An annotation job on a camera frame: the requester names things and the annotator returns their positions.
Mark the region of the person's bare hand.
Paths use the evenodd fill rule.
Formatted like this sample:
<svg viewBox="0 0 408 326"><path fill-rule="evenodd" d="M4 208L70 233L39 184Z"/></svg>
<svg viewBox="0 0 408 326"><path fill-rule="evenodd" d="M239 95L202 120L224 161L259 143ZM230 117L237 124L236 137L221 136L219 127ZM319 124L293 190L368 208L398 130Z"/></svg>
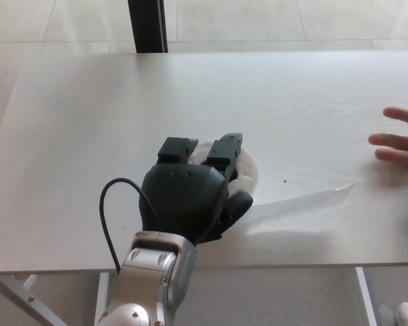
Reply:
<svg viewBox="0 0 408 326"><path fill-rule="evenodd" d="M386 118L408 124L408 109L386 107L382 113ZM374 152L378 160L408 166L408 136L374 133L368 137L368 143L378 146Z"/></svg>

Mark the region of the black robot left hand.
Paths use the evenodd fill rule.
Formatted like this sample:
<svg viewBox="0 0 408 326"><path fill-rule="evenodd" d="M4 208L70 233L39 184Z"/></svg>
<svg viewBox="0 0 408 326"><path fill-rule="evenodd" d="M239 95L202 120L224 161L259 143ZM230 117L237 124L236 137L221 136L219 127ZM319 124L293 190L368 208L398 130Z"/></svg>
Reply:
<svg viewBox="0 0 408 326"><path fill-rule="evenodd" d="M247 191L228 188L240 179L242 141L241 133L228 133L195 164L198 140L166 138L141 186L143 230L177 234L194 245L221 239L254 202Z"/></svg>

